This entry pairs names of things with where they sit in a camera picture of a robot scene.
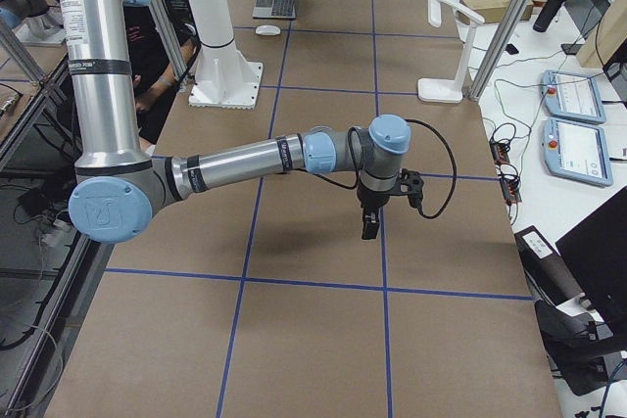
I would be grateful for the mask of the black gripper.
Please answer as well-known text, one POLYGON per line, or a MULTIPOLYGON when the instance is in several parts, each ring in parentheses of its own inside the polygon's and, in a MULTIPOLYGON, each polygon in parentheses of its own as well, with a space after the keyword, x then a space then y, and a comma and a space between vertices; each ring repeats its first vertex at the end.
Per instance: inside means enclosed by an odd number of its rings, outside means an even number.
POLYGON ((380 228, 379 209, 386 206, 390 196, 367 188, 362 182, 357 188, 362 208, 362 239, 375 240, 380 228))

